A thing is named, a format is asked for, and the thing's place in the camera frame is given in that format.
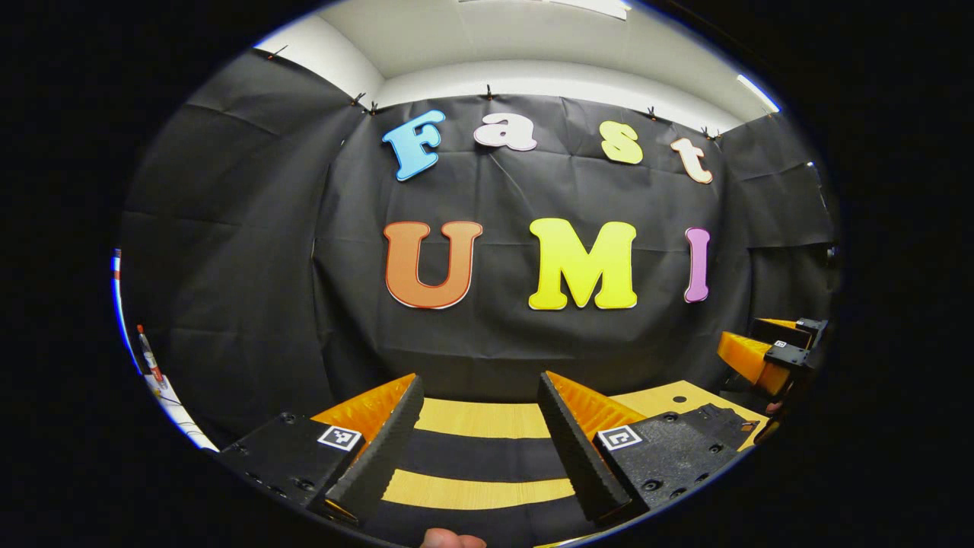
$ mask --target foam letter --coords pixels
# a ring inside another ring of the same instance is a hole
[[[431,167],[439,160],[435,152],[427,152],[424,144],[439,146],[439,131],[431,123],[446,120],[439,110],[431,110],[395,128],[382,137],[382,142],[393,144],[395,157],[399,161],[399,171],[395,178],[407,180],[413,175]]]
[[[610,160],[638,164],[643,161],[643,149],[636,144],[636,131],[628,124],[607,120],[599,126],[602,134],[602,150]]]
[[[632,240],[636,228],[625,222],[602,225],[591,253],[585,252],[572,224],[563,218],[539,218],[531,223],[531,233],[541,241],[538,292],[528,298],[535,310],[561,310],[568,297],[561,293],[565,275],[575,304],[588,303],[595,284],[602,278],[602,290],[595,296],[599,308],[632,308]]]
[[[710,233],[702,228],[688,228],[684,232],[690,242],[690,285],[683,293],[686,302],[698,302],[707,298],[707,242]]]
[[[520,114],[499,112],[484,116],[484,124],[473,132],[473,139],[487,146],[507,146],[513,150],[531,150],[538,142],[531,137],[535,124]]]
[[[383,234],[389,239],[386,287],[395,300],[412,308],[447,308],[461,301],[470,289],[473,240],[483,234],[475,222],[447,222],[443,235],[450,240],[446,280],[438,286],[420,281],[420,242],[430,235],[422,222],[394,222]]]
[[[700,158],[703,158],[703,151],[693,146],[693,143],[686,137],[678,138],[670,144],[670,148],[680,153],[683,160],[683,168],[687,170],[687,175],[696,182],[709,184],[714,180],[714,176],[700,166]]]

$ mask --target ceiling light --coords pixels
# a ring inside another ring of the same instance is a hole
[[[778,108],[778,105],[774,104],[774,102],[771,101],[771,99],[768,98],[768,96],[766,96],[764,92],[759,90],[758,87],[755,86],[754,83],[752,83],[750,80],[745,78],[743,74],[737,75],[737,81],[740,82],[741,84],[744,84],[745,88],[751,90],[751,92],[754,95],[758,96],[761,102],[763,102],[771,110],[771,112],[777,112],[780,110],[780,108]]]
[[[474,0],[458,0],[459,2],[473,2]],[[517,0],[520,2],[548,2],[550,4],[564,4],[598,12],[618,20],[625,20],[626,12],[632,8],[621,0]]]

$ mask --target white wall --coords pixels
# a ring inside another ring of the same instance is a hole
[[[579,98],[656,114],[711,135],[744,121],[710,102],[641,76],[588,64],[544,60],[464,62],[403,74],[386,80],[341,32],[317,15],[284,27],[256,47],[276,52],[319,74],[351,97],[366,92],[362,104],[380,107],[422,98],[496,94]]]
[[[743,123],[727,111],[672,86],[608,68],[559,61],[464,62],[420,70],[386,81],[374,98],[390,106],[421,98],[494,94],[579,98],[616,104],[714,135]]]
[[[264,38],[255,48],[276,52],[331,82],[351,97],[362,92],[362,104],[376,100],[385,79],[376,67],[335,27],[312,14]]]

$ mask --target black fabric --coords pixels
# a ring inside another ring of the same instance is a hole
[[[473,438],[413,430],[400,470],[476,482],[567,478],[550,438]]]
[[[533,402],[544,370],[607,395],[679,379],[717,390],[729,372],[715,352],[722,331],[743,333],[757,311],[825,317],[812,254],[835,238],[831,212],[806,165],[814,156],[778,115],[711,140],[564,98],[429,99],[375,116],[350,102],[293,63],[248,54],[176,112],[132,185],[127,320],[146,326],[187,410],[222,442],[412,372],[429,396],[454,400]],[[433,108],[446,114],[439,162],[398,182],[382,136]],[[538,147],[476,144],[491,112],[529,117]],[[605,120],[637,132],[640,165],[605,157]],[[670,148],[679,137],[704,151],[713,182],[689,178]],[[606,222],[635,226],[638,304],[530,309],[529,225],[546,216],[568,219],[588,249]],[[431,227],[419,265],[430,284],[446,276],[441,225],[483,225],[455,306],[408,308],[387,291],[383,229],[402,220]],[[687,304],[691,226],[711,234],[710,295]]]
[[[491,510],[444,510],[383,500],[376,514],[387,519],[365,524],[364,531],[403,546],[422,544],[430,524],[478,536],[487,546],[538,546],[600,530],[585,520],[574,496]]]
[[[439,161],[399,183],[393,176],[395,155],[380,144],[382,135],[431,109],[446,115],[436,125],[442,135]],[[485,114],[508,111],[535,123],[535,150],[486,148],[473,141],[472,131]],[[633,127],[644,150],[641,165],[605,158],[598,133],[604,120]],[[723,141],[735,146],[742,140],[737,136],[756,142],[754,131],[729,132]],[[704,150],[703,167],[714,182],[699,184],[686,175],[669,148],[679,137],[690,137]],[[745,166],[762,165],[761,147],[739,148],[748,156]],[[538,374],[546,369],[606,394],[682,378],[718,386],[726,376],[714,352],[720,333],[740,331],[748,320],[747,248],[832,237],[815,177],[783,174],[765,161],[762,175],[768,180],[740,181],[728,176],[725,164],[715,141],[698,132],[587,101],[444,98],[379,111],[349,137],[329,171],[322,200],[316,272],[322,294],[341,303],[339,312],[319,314],[327,333],[324,361],[343,367],[354,346],[360,368],[390,376],[418,372],[432,397],[477,401],[533,401]],[[571,221],[588,248],[605,222],[636,227],[636,307],[529,308],[528,296],[538,283],[538,241],[528,227],[546,216]],[[446,276],[448,247],[439,227],[451,220],[483,225],[463,301],[445,310],[413,309],[386,291],[382,230],[404,220],[431,227],[419,265],[420,279],[431,284]],[[695,304],[683,301],[690,268],[683,233],[691,226],[707,228],[712,237],[710,296]],[[354,333],[340,335],[349,343],[334,340],[335,325],[352,328]],[[344,377],[337,371],[329,376]]]
[[[221,448],[278,412],[336,403],[310,256],[325,170],[360,116],[317,75],[251,53],[174,113],[132,183],[121,226],[129,333],[145,325]]]

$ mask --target white ceiling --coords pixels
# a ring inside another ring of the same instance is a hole
[[[736,81],[737,67],[678,24],[631,4],[627,20],[527,0],[346,0],[318,15],[386,79],[460,62],[565,61],[673,86],[741,120],[766,114]]]

